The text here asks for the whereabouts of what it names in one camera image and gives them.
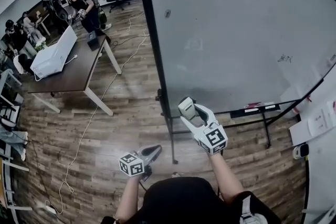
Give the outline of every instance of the black shirt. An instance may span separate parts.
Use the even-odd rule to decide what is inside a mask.
[[[9,41],[13,44],[14,49],[22,50],[27,42],[27,35],[23,31],[22,25],[14,25],[13,29],[6,28],[6,34],[8,34]]]
[[[86,0],[69,0],[69,6],[73,7],[75,10],[80,10],[81,8],[86,10],[89,6],[88,3],[85,2]]]
[[[263,215],[269,224],[279,218],[253,193],[245,191],[228,205],[210,183],[198,177],[170,178],[152,185],[145,193],[142,208],[126,223],[223,223],[239,224],[243,200],[250,198],[252,214]]]
[[[61,7],[58,0],[42,0],[42,5],[47,8],[49,12],[54,12]]]

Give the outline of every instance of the brown tabletop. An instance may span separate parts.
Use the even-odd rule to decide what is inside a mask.
[[[64,65],[62,72],[41,79],[40,81],[32,82],[29,86],[28,93],[84,91],[89,83],[93,66],[98,59],[100,48],[103,46],[105,39],[105,35],[98,37],[100,46],[97,46],[95,50],[91,50],[85,40],[77,41],[67,61],[72,59],[76,54],[78,57]]]

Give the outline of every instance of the black helmet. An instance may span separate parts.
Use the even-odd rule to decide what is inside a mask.
[[[13,25],[14,25],[14,22],[13,22],[12,20],[8,20],[8,21],[6,22],[6,28],[8,28],[8,29],[12,28]]]

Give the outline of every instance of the white cube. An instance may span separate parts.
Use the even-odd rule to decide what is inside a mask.
[[[131,153],[126,153],[119,158],[119,167],[128,176],[136,176],[145,172],[143,160]]]
[[[204,148],[210,155],[213,155],[227,146],[227,136],[221,125],[216,129],[206,129],[198,137],[198,144]]]

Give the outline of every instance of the whiteboard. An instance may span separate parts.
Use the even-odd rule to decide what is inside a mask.
[[[214,112],[297,100],[336,61],[334,0],[152,3],[171,116],[186,96]]]

